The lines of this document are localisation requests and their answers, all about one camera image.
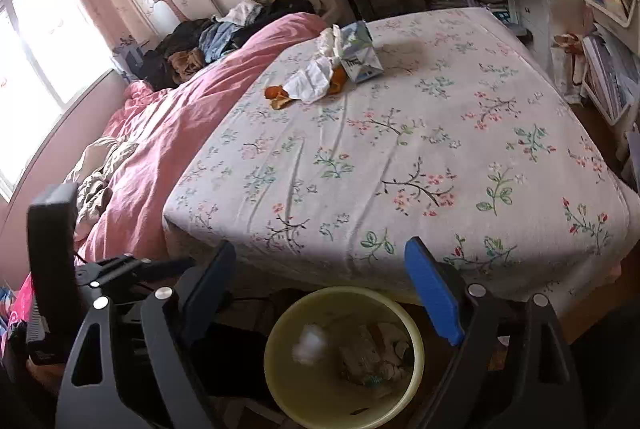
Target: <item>pink blanket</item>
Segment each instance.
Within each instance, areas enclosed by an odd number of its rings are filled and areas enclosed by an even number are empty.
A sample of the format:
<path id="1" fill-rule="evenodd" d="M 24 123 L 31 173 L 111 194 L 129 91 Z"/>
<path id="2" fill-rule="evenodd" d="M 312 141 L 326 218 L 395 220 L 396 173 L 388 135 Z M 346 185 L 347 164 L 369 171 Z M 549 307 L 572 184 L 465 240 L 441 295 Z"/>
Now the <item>pink blanket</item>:
<path id="1" fill-rule="evenodd" d="M 140 145 L 114 174 L 113 198 L 79 253 L 88 261 L 124 252 L 140 258 L 167 257 L 162 208 L 191 159 L 281 52 L 317 37 L 325 28 L 318 16 L 291 14 L 176 90 L 153 93 L 143 82 L 132 83 L 129 99 L 111 117 L 104 134 L 127 135 Z M 29 276 L 11 320 L 26 319 L 30 303 Z"/>

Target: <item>green leaf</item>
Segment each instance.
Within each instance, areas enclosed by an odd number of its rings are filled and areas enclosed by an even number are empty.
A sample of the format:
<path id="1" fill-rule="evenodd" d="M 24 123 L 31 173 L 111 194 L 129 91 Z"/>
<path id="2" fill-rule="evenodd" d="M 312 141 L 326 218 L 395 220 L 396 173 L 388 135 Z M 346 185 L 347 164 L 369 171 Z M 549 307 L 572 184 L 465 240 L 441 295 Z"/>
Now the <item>green leaf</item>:
<path id="1" fill-rule="evenodd" d="M 476 204 L 476 209 L 479 211 L 493 211 L 494 207 L 489 202 L 480 202 Z"/>

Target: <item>window frame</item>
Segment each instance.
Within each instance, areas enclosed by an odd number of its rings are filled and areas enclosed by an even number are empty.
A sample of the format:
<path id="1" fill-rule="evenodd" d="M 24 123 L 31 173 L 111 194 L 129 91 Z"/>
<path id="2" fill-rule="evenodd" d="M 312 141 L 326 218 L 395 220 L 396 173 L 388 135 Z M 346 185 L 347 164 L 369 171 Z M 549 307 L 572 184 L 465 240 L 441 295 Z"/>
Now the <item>window frame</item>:
<path id="1" fill-rule="evenodd" d="M 69 109 L 74 107 L 76 101 L 87 91 L 87 89 L 91 88 L 93 86 L 94 82 L 92 82 L 92 81 L 88 82 L 88 84 L 86 86 L 84 86 L 84 87 L 80 88 L 78 91 L 76 91 L 76 93 L 74 93 L 73 96 L 67 102 L 64 102 L 62 100 L 62 98 L 60 98 L 60 95 L 57 93 L 56 89 L 53 87 L 53 85 L 49 81 L 49 78 L 45 74 L 45 72 L 42 69 L 42 67 L 40 67 L 40 64 L 38 63 L 38 60 L 34 56 L 33 51 L 31 50 L 31 47 L 25 41 L 25 39 L 23 38 L 22 34 L 20 34 L 20 25 L 18 23 L 18 17 L 17 17 L 17 15 L 15 13 L 14 4 L 13 4 L 12 0 L 0 0 L 0 12 L 2 12 L 4 10 L 7 12 L 7 16 L 9 18 L 9 22 L 11 23 L 11 26 L 14 29 L 14 32 L 20 38 L 20 48 L 24 52 L 24 55 L 25 55 L 27 61 L 29 62 L 29 64 L 33 68 L 33 70 L 36 73 L 38 79 L 40 80 L 40 83 L 44 86 L 44 88 L 47 91 L 47 93 L 54 99 L 55 103 L 58 105 L 58 107 L 60 109 L 60 117 L 64 117 L 65 114 L 69 111 Z M 102 80 L 104 78 L 104 76 L 110 71 L 111 71 L 111 69 L 108 69 L 105 73 L 103 73 L 100 76 L 100 78 L 98 80 Z M 25 166 L 25 171 L 22 173 L 21 177 L 18 179 L 18 181 L 15 184 L 12 184 L 9 181 L 9 179 L 5 177 L 5 175 L 2 173 L 2 170 L 0 169 L 0 199 L 4 200 L 6 203 L 9 203 L 11 201 L 12 197 L 14 196 L 14 193 L 20 187 L 20 183 L 21 183 L 21 181 L 22 181 L 22 179 L 24 177 L 24 174 L 25 174 L 25 172 L 26 172 L 26 170 L 27 170 L 27 168 L 29 166 L 30 166 L 30 160 L 27 161 L 27 164 Z"/>

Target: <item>window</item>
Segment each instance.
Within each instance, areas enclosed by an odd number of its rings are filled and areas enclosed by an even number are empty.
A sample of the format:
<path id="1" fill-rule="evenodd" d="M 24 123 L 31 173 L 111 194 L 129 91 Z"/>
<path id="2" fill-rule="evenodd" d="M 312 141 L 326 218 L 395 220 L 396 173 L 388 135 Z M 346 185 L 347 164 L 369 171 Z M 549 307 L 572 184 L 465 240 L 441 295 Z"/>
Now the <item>window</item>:
<path id="1" fill-rule="evenodd" d="M 78 0 L 0 0 L 0 194 L 9 199 L 56 121 L 111 69 Z"/>

